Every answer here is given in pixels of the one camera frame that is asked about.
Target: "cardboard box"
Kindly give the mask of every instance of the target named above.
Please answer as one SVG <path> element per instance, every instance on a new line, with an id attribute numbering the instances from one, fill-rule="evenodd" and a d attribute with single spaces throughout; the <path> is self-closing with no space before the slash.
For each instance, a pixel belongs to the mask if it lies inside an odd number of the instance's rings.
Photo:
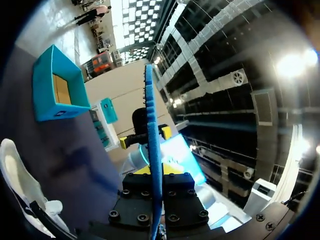
<path id="1" fill-rule="evenodd" d="M 71 105 L 67 81 L 55 74 L 53 74 L 52 77 L 56 102 Z"/>

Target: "white chair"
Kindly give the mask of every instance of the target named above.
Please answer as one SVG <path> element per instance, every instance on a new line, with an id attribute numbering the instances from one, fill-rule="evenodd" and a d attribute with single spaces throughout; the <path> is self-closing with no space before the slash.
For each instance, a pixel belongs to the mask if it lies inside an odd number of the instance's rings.
<path id="1" fill-rule="evenodd" d="M 55 238 L 39 219 L 30 214 L 32 213 L 30 203 L 36 201 L 39 207 L 45 211 L 59 227 L 68 233 L 70 232 L 67 225 L 58 215 L 63 209 L 62 203 L 58 200 L 48 201 L 45 198 L 39 182 L 27 171 L 19 156 L 15 143 L 10 139 L 4 139 L 1 143 L 0 169 L 6 184 L 17 198 L 24 217 L 30 224 L 49 237 Z"/>

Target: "ventilation fan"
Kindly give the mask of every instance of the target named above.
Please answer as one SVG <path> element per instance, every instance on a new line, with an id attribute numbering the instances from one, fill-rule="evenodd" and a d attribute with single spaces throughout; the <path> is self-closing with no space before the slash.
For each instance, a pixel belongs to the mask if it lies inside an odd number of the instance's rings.
<path id="1" fill-rule="evenodd" d="M 157 43 L 155 46 L 156 46 L 156 49 L 158 49 L 160 51 L 164 48 L 164 45 L 161 43 Z"/>
<path id="2" fill-rule="evenodd" d="M 241 86 L 245 81 L 245 76 L 240 71 L 234 71 L 231 73 L 231 78 L 236 86 Z"/>
<path id="3" fill-rule="evenodd" d="M 249 180 L 254 175 L 255 170 L 253 168 L 248 167 L 248 169 L 243 173 L 245 179 Z"/>
<path id="4" fill-rule="evenodd" d="M 177 4 L 188 4 L 190 0 L 176 0 Z"/>

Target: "person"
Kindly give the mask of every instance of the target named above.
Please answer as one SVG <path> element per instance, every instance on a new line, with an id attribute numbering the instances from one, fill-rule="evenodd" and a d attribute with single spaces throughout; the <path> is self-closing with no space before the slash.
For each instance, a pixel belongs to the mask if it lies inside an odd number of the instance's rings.
<path id="1" fill-rule="evenodd" d="M 105 14 L 109 13 L 111 9 L 111 6 L 105 6 L 105 5 L 99 5 L 91 10 L 85 12 L 84 14 L 77 16 L 74 18 L 74 20 L 79 20 L 76 24 L 78 26 L 88 23 L 94 19 L 101 19 Z"/>

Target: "yellow bracket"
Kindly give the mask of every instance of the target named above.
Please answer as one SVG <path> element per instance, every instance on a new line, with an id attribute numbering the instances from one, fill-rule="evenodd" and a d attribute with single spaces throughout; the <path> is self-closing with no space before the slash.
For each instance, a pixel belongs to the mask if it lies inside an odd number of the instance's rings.
<path id="1" fill-rule="evenodd" d="M 121 144 L 121 148 L 122 149 L 127 149 L 127 145 L 126 145 L 126 139 L 127 139 L 127 137 L 126 136 L 124 136 L 124 137 L 120 137 L 120 144 Z"/>
<path id="2" fill-rule="evenodd" d="M 172 137 L 171 128 L 169 126 L 164 126 L 161 130 L 163 132 L 164 140 L 168 140 Z"/>

